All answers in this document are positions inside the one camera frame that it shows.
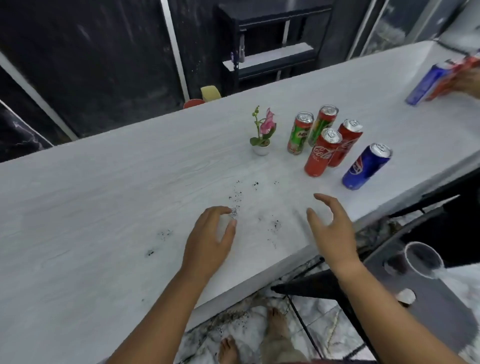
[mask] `beige pants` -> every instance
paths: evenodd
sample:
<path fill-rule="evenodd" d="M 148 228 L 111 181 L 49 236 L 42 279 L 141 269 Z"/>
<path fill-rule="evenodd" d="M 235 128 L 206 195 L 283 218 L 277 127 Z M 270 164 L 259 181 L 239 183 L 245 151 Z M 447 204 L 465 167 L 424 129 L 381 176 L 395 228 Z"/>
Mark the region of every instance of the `beige pants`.
<path fill-rule="evenodd" d="M 308 363 L 300 350 L 293 347 L 292 341 L 278 333 L 269 332 L 260 345 L 262 364 Z"/>

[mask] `white table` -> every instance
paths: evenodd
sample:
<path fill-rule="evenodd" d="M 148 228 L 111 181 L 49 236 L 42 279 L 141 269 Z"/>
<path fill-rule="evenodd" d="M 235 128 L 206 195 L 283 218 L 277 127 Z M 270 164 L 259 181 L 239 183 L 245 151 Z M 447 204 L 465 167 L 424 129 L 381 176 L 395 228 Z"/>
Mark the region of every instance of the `white table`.
<path fill-rule="evenodd" d="M 110 355 L 180 267 L 208 206 L 239 206 L 237 236 L 189 328 L 314 254 L 305 209 L 331 217 L 312 193 L 338 197 L 360 228 L 478 165 L 478 101 L 403 101 L 452 54 L 433 42 L 406 46 L 1 164 L 1 361 Z M 309 148 L 291 155 L 287 140 L 298 111 L 326 103 L 365 133 L 339 167 L 310 178 Z M 256 105 L 271 107 L 278 123 L 266 157 L 248 141 Z M 393 148 L 392 160 L 359 191 L 345 189 L 342 175 L 374 141 Z"/>

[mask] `forearm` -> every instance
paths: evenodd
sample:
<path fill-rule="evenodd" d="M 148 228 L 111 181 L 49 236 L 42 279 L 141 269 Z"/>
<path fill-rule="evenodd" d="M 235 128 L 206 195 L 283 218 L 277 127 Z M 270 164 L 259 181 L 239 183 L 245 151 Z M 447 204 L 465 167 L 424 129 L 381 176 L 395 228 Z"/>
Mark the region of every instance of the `forearm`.
<path fill-rule="evenodd" d="M 416 321 L 360 261 L 337 277 L 383 363 L 465 364 Z"/>
<path fill-rule="evenodd" d="M 107 361 L 170 364 L 206 282 L 179 271 L 152 309 Z"/>

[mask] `green leaf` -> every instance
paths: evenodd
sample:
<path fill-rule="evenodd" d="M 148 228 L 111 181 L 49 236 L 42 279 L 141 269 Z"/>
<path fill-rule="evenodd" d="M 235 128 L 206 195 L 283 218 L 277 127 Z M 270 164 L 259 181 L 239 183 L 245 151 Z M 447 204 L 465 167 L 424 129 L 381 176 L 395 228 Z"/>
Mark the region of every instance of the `green leaf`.
<path fill-rule="evenodd" d="M 272 129 L 270 129 L 268 134 L 263 135 L 263 139 L 270 139 L 272 137 L 273 133 L 275 133 L 275 129 L 276 129 L 276 126 L 273 127 Z"/>
<path fill-rule="evenodd" d="M 253 138 L 250 138 L 250 144 L 253 146 L 259 145 L 261 141 L 262 140 L 260 138 L 257 138 L 256 136 L 254 136 Z"/>

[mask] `foot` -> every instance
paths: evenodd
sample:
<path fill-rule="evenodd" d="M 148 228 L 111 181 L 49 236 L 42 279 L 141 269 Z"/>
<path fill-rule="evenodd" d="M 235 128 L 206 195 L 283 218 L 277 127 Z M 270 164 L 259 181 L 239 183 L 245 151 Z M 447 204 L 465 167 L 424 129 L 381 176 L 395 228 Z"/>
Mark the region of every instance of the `foot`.
<path fill-rule="evenodd" d="M 284 338 L 290 338 L 287 326 L 287 318 L 277 308 L 268 309 L 268 333 L 278 334 Z"/>
<path fill-rule="evenodd" d="M 240 364 L 239 350 L 235 343 L 235 339 L 232 336 L 229 336 L 220 342 L 218 362 L 220 364 Z"/>

